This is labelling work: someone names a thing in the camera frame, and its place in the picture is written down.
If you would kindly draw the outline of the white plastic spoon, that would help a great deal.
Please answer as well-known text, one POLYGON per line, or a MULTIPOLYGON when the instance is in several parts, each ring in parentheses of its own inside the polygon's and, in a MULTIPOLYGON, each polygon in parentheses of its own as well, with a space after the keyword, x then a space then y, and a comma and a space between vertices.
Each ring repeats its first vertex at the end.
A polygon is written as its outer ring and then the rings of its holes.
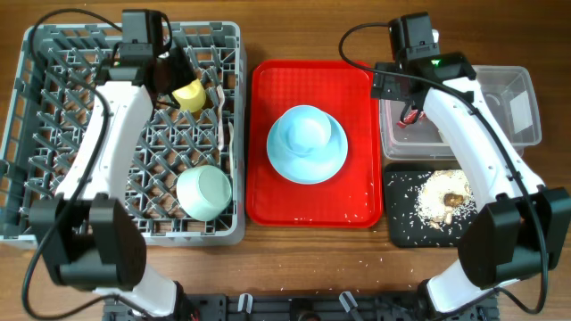
POLYGON ((228 160, 229 160, 229 167, 230 167, 230 176, 234 176, 234 125, 232 122, 228 122, 228 133, 229 133, 229 142, 228 142, 228 160))

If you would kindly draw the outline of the small green saucer bowl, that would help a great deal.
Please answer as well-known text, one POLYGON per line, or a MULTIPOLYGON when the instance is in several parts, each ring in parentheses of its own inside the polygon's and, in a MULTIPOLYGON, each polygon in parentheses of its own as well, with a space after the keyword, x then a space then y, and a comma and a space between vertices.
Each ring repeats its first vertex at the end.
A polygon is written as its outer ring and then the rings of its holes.
POLYGON ((297 105, 277 121, 277 140, 297 156, 309 156, 324 149, 333 136, 330 116, 312 105, 297 105))

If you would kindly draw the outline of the red snack wrapper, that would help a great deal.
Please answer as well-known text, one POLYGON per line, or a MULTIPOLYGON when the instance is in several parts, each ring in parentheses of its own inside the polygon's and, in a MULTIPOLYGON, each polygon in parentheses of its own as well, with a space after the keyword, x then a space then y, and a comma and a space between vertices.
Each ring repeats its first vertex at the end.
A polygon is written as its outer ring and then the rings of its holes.
POLYGON ((419 120, 424 119, 425 117, 426 114, 424 111, 419 111, 419 110, 403 111, 396 125, 399 128, 405 128, 409 125, 418 122, 419 120))

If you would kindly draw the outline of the yellow plastic cup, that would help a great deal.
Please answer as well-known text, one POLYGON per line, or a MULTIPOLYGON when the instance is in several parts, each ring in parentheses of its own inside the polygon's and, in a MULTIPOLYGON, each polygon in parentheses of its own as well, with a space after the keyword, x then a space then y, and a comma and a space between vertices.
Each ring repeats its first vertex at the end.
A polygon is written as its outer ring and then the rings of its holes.
POLYGON ((181 111, 197 112, 206 102, 206 92, 199 79, 172 92, 181 111))

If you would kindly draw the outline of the light blue plate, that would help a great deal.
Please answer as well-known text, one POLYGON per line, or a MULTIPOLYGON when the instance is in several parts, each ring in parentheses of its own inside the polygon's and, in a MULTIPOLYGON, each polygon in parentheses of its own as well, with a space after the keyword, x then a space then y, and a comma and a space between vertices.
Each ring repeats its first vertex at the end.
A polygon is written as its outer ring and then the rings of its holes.
POLYGON ((349 151, 348 137, 339 121, 328 115, 334 124, 333 136, 324 149, 309 156, 297 156, 288 152, 277 140, 277 120, 271 126, 266 154, 271 166, 281 177, 296 184, 315 185, 332 178, 343 167, 349 151))

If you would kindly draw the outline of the green food bowl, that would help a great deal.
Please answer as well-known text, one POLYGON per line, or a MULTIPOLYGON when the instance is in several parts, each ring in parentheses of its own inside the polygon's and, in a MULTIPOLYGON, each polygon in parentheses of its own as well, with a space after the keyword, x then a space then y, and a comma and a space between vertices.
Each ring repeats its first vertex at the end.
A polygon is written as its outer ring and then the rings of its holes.
POLYGON ((182 172, 176 183, 180 208, 198 221, 218 217, 232 200, 232 186, 225 173, 212 165, 182 172))

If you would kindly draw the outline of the rice and mushroom leftovers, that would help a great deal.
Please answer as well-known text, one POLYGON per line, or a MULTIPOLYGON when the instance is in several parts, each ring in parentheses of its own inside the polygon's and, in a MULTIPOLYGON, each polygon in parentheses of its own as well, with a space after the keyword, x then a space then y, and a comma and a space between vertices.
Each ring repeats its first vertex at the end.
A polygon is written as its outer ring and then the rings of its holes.
POLYGON ((437 170, 419 187, 415 211, 421 222, 443 230, 476 213, 476 202, 465 173, 437 170))

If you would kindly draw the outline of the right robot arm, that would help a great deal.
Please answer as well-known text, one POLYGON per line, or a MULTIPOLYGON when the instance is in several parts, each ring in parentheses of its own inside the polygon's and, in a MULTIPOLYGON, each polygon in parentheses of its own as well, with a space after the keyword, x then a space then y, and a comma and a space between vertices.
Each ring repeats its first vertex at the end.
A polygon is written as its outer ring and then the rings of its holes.
POLYGON ((493 293, 548 274, 559 263, 570 223, 570 195, 549 188, 522 161, 486 104, 476 71, 463 53, 441 53, 427 13, 385 24, 394 61, 378 63, 371 94, 422 111, 450 146, 468 178, 477 215, 460 237, 458 259, 418 290, 421 308, 439 320, 493 293))

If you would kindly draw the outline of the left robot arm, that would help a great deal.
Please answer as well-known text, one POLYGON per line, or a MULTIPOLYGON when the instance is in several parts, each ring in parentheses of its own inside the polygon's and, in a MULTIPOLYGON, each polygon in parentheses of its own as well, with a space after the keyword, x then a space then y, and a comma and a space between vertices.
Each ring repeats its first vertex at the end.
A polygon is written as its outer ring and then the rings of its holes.
POLYGON ((157 99, 195 80, 173 44, 167 15, 126 10, 121 40, 91 82, 67 77, 94 95, 79 150, 54 196, 32 204, 34 262, 52 282, 114 300, 146 320, 196 320, 199 311, 180 283, 153 269, 145 239, 125 208, 128 171, 157 99))

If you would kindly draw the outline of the white plastic fork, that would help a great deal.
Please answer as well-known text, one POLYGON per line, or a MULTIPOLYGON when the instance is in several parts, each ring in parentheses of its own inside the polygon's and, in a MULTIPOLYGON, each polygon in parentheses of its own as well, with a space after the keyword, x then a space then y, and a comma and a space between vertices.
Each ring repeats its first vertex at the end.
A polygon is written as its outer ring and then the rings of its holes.
POLYGON ((226 96, 224 94, 224 89, 222 85, 216 86, 217 96, 219 98, 218 109, 217 109, 217 117, 218 117, 218 142, 217 148, 220 152, 224 149, 224 124, 223 124, 223 108, 226 102, 226 96))

